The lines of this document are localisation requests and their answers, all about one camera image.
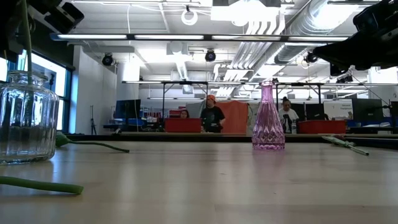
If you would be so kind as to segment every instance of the orange partition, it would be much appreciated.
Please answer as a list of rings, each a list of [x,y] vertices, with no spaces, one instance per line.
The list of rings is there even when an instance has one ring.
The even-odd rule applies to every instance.
[[[224,113],[225,122],[222,133],[246,133],[246,123],[248,121],[248,104],[238,101],[217,102]]]

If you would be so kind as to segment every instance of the person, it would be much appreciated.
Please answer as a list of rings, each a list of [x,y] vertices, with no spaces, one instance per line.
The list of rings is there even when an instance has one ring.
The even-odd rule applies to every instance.
[[[283,108],[279,110],[279,119],[282,121],[282,127],[284,129],[284,133],[292,132],[292,123],[299,119],[296,111],[290,109],[290,100],[285,96],[282,100]]]
[[[215,106],[216,97],[208,95],[206,99],[206,108],[200,114],[202,119],[202,127],[205,132],[220,133],[223,129],[225,116],[222,110]]]
[[[187,110],[181,110],[180,118],[189,118],[189,112]]]

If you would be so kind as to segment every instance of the red container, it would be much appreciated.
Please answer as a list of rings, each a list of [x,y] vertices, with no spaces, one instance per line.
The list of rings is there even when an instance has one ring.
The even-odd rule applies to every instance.
[[[168,133],[200,133],[200,118],[167,118],[165,128]]]
[[[345,134],[346,121],[301,121],[300,134]]]

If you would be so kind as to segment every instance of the security camera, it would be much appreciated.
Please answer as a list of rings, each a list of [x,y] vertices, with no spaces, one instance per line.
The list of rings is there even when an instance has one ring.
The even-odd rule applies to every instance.
[[[102,58],[102,64],[105,66],[111,66],[114,64],[112,53],[105,53],[104,58]]]
[[[214,62],[216,60],[216,54],[214,53],[214,50],[207,50],[205,59],[207,62]]]

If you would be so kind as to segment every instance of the whiteboard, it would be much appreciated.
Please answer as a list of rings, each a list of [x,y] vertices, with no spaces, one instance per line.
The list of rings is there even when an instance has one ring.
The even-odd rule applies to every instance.
[[[347,118],[348,112],[353,112],[353,103],[352,101],[324,101],[323,109],[325,114],[329,116],[329,118]]]

